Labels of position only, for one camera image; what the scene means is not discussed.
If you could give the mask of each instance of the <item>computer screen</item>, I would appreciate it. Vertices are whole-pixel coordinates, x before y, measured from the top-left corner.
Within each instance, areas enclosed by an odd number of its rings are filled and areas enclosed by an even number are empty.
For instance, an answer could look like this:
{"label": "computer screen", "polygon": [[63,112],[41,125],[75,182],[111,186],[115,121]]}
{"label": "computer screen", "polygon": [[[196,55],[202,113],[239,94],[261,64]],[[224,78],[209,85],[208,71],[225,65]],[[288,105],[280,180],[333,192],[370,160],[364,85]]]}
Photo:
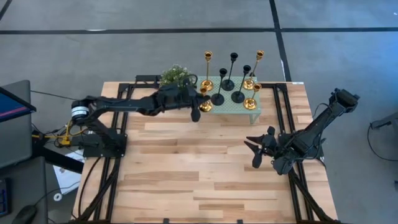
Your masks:
{"label": "computer screen", "polygon": [[0,87],[0,122],[36,111],[36,108]]}

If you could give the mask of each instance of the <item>white paper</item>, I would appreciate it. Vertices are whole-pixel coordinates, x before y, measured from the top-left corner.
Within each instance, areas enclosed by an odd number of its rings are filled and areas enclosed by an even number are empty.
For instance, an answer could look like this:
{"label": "white paper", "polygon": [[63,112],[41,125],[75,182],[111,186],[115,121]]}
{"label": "white paper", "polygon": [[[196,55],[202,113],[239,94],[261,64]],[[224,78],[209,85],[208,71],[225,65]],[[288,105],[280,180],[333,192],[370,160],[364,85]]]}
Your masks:
{"label": "white paper", "polygon": [[[75,152],[68,153],[65,156],[71,157],[72,159],[75,159],[80,162],[85,162],[83,156],[81,156],[81,155],[83,155],[83,150],[77,150]],[[80,181],[81,174],[77,174],[75,172],[66,170],[66,169],[58,167],[58,166],[53,166],[53,167],[54,167],[55,175],[57,176],[58,185],[61,188],[61,190],[60,190],[61,194],[65,195],[79,187],[79,184],[74,184],[74,183]]]}

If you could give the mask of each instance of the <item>wooden table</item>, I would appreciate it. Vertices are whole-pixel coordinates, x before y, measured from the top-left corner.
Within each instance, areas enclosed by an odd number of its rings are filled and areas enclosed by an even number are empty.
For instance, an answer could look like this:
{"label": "wooden table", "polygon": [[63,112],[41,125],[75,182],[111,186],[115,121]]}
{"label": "wooden table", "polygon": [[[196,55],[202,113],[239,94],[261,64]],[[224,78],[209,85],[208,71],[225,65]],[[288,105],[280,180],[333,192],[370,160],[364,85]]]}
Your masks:
{"label": "wooden table", "polygon": [[[118,82],[106,82],[103,96],[116,97]],[[296,129],[311,121],[304,85],[287,84]],[[154,89],[136,89],[133,98],[150,95]],[[253,153],[244,145],[246,136],[260,136],[268,126],[279,124],[271,89],[260,91],[262,114],[254,125],[245,115],[201,114],[193,123],[190,110],[166,111],[156,117],[130,113],[126,156],[114,201],[112,222],[172,223],[207,222],[295,223],[287,175],[277,175],[265,157],[259,169],[251,167]],[[280,93],[286,130],[289,130]],[[112,113],[100,117],[111,126]],[[81,184],[95,159],[85,163]],[[103,159],[94,168],[83,194],[85,208],[97,194]],[[304,163],[308,188],[332,218],[336,211],[325,168],[317,161]],[[301,193],[300,205],[306,218]],[[105,197],[101,217],[105,217]],[[77,215],[78,197],[73,213]]]}

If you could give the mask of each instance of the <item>gray floor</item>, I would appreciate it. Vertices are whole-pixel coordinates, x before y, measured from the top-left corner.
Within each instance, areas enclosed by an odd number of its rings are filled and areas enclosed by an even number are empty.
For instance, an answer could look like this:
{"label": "gray floor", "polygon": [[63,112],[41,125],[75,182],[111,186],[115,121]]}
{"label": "gray floor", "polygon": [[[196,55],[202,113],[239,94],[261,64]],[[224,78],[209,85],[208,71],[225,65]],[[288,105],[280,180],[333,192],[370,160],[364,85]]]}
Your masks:
{"label": "gray floor", "polygon": [[[0,7],[6,0],[0,0]],[[393,0],[276,0],[282,27],[398,27]],[[137,29],[183,27],[273,27],[266,0],[13,0],[0,30]],[[312,110],[335,87],[361,96],[354,113],[338,118],[324,133],[328,178],[341,221],[396,223],[398,163],[378,159],[366,140],[368,124],[398,109],[398,32],[284,33],[293,81],[305,82]],[[211,71],[229,66],[234,75],[266,56],[257,69],[261,81],[284,81],[275,34],[96,34],[0,35],[0,84],[22,79],[32,89],[73,98],[99,95],[105,81],[131,81],[160,74],[173,63],[205,72],[203,52],[212,50]],[[42,130],[70,118],[70,101],[32,95]],[[391,127],[371,133],[381,155],[398,159]],[[57,187],[47,174],[48,188]],[[50,217],[65,221],[75,193],[50,202]]]}

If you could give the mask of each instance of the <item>green plant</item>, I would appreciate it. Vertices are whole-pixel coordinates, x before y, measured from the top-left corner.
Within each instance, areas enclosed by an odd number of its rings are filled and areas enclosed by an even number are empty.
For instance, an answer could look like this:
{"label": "green plant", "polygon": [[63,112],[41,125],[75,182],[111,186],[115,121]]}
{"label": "green plant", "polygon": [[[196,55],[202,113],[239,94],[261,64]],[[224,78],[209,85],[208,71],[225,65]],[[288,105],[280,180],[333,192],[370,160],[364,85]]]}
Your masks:
{"label": "green plant", "polygon": [[191,72],[187,68],[183,68],[179,65],[173,65],[170,69],[163,71],[162,79],[160,80],[160,85],[168,85],[172,83],[177,83],[178,86],[182,85],[184,78],[191,77]]}

